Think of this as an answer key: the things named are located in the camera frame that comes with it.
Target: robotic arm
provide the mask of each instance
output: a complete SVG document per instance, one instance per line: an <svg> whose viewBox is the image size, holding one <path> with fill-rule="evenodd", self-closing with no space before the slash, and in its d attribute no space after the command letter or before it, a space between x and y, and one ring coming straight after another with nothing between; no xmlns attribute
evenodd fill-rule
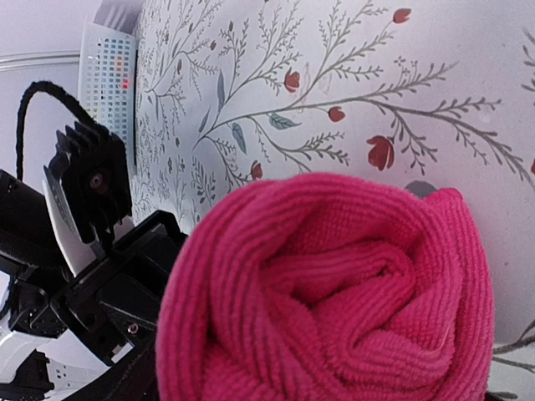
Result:
<svg viewBox="0 0 535 401"><path fill-rule="evenodd" d="M0 170L0 270L11 277L0 312L0 399L108 398L154 341L167 278L186 239L163 211L134 227L125 147L116 135L76 122L57 136L44 195ZM108 372L99 378L36 351L66 330ZM144 387L125 399L157 399L154 360L145 370Z"/></svg>

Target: ribbed fabric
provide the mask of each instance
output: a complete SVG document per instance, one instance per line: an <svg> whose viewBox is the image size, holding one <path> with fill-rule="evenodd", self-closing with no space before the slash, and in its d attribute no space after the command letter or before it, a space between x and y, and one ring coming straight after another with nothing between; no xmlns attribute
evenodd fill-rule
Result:
<svg viewBox="0 0 535 401"><path fill-rule="evenodd" d="M456 190L257 182L201 221L171 273L161 399L483 400L493 313Z"/></svg>

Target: folded cloth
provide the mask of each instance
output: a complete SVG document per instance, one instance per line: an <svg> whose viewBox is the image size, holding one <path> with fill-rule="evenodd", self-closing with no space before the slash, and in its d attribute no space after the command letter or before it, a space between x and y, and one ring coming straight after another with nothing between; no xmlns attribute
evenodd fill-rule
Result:
<svg viewBox="0 0 535 401"><path fill-rule="evenodd" d="M161 399L483 400L493 313L456 190L256 182L201 221L171 273Z"/></svg>

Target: basket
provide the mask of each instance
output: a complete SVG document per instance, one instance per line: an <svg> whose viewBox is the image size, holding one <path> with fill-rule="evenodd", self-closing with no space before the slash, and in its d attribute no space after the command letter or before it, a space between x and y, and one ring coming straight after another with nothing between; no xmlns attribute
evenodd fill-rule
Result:
<svg viewBox="0 0 535 401"><path fill-rule="evenodd" d="M135 174L136 52L134 36L95 23L85 25L78 99L91 117L125 142L130 176Z"/></svg>

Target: perforated basket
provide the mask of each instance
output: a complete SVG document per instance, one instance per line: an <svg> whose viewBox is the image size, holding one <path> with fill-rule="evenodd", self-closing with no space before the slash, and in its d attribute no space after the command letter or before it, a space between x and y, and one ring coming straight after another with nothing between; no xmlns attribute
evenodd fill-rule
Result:
<svg viewBox="0 0 535 401"><path fill-rule="evenodd" d="M135 37L87 23L80 52L78 99L100 124L124 142L135 174Z"/></svg>

